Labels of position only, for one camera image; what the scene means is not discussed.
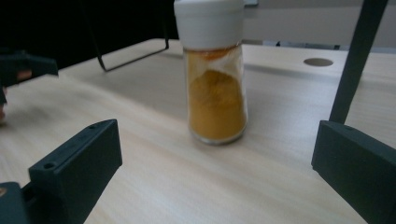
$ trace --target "glass jar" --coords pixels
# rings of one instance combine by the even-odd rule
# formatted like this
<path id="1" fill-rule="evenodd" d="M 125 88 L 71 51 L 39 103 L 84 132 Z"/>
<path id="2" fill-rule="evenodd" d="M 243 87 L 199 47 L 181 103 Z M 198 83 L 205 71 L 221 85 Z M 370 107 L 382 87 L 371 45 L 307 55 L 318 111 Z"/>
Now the glass jar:
<path id="1" fill-rule="evenodd" d="M 241 45 L 184 55 L 192 134 L 213 145 L 235 140 L 248 121 Z"/>
<path id="2" fill-rule="evenodd" d="M 243 0 L 176 0 L 184 49 L 189 128 L 219 145 L 242 135 L 248 122 L 243 85 Z"/>

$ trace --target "black metal leg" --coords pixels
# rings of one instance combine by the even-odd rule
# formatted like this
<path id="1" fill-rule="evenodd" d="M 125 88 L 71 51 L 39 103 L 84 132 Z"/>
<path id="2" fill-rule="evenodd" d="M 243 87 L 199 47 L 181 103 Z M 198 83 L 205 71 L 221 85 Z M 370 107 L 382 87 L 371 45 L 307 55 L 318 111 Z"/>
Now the black metal leg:
<path id="1" fill-rule="evenodd" d="M 365 0 L 355 28 L 329 121 L 345 123 L 388 0 Z"/>

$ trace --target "table surface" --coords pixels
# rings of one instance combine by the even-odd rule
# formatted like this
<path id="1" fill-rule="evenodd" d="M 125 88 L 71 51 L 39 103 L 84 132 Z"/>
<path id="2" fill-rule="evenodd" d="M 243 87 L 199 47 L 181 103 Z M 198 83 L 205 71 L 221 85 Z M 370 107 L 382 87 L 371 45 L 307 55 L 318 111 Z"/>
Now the table surface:
<path id="1" fill-rule="evenodd" d="M 163 46 L 118 50 L 108 66 Z M 365 223 L 310 164 L 347 52 L 244 45 L 249 123 L 222 147 L 187 127 L 179 42 L 104 73 L 95 59 L 8 90 L 0 125 L 0 182 L 95 122 L 117 119 L 123 165 L 86 223 Z M 309 66 L 307 58 L 333 61 Z M 396 147 L 396 55 L 371 54 L 346 124 Z"/>

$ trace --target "dark background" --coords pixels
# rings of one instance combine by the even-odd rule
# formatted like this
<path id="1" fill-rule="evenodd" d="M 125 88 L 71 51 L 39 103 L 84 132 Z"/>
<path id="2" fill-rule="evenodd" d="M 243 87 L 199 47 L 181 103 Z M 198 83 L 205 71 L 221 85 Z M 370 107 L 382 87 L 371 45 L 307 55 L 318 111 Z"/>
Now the dark background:
<path id="1" fill-rule="evenodd" d="M 50 57 L 59 68 L 151 38 L 177 39 L 174 0 L 22 0 L 0 3 L 0 47 Z M 91 30 L 84 18 L 88 18 Z"/>

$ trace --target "screw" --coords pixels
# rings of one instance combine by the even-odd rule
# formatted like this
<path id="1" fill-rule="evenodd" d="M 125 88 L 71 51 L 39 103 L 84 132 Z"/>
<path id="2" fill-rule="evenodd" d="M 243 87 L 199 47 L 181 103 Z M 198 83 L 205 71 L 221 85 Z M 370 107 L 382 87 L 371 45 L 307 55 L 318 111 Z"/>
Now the screw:
<path id="1" fill-rule="evenodd" d="M 5 188 L 0 188 L 0 198 L 3 197 L 7 193 L 7 189 Z"/>

